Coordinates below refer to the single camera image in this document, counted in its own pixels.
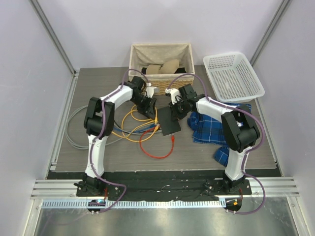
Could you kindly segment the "black network switch box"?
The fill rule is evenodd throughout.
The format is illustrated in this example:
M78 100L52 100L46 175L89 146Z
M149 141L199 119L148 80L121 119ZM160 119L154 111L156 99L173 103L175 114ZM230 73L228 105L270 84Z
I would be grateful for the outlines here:
M157 110L157 119L160 124L163 136L171 135L181 131L177 119L173 119L170 107L163 107Z

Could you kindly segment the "yellow ethernet cable short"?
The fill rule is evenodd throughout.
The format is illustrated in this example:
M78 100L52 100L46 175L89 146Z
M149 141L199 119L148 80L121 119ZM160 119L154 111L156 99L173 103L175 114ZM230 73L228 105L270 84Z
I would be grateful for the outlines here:
M136 139L132 139L132 136L138 136L139 138L141 137L141 141L146 141L149 140L150 138L152 138L159 130L160 126L159 125L155 125L154 123L145 123L145 124L141 124L137 127L135 127L134 129L132 129L131 131L123 131L120 128L116 128L115 129L117 131L120 131L121 134L112 131L111 134L121 138L121 139L126 139L129 140L130 142L133 143L138 143L140 141L140 139L136 140Z

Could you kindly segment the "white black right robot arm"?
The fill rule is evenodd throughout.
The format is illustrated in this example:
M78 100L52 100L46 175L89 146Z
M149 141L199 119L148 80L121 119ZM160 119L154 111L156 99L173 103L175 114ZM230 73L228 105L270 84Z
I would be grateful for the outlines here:
M249 151L260 137L254 116L246 106L228 106L211 97L198 95L191 85L179 89L167 88L170 96L169 108L172 120L183 119L188 112L198 112L218 120L223 127L225 141L229 147L227 166L222 175L222 188L227 194L239 192L245 183L245 168Z

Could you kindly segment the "yellow ethernet cable long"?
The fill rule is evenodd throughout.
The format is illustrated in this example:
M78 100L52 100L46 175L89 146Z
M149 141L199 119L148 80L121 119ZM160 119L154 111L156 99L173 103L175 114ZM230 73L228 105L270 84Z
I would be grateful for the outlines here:
M128 116L131 116L135 121L139 121L139 122L150 122L150 123L154 123L154 124L157 124L158 123L158 118L157 118L157 115L155 115L155 117L152 119L152 118L145 118L145 119L139 119L139 118L136 118L133 113L134 112L137 112L137 109L136 109L136 105L134 105L131 110L124 116L123 120L122 120L122 124L124 123L124 121L126 120L126 118Z

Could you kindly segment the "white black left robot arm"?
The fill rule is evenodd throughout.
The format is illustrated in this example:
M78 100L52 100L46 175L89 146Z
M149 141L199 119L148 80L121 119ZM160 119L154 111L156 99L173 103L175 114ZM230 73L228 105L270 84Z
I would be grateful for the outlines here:
M156 120L154 92L155 88L146 77L134 76L131 81L123 81L109 94L89 100L84 119L89 154L83 185L92 195L100 196L105 189L105 183L100 178L104 174L105 146L114 128L115 110L123 103L131 101L140 114L149 120Z

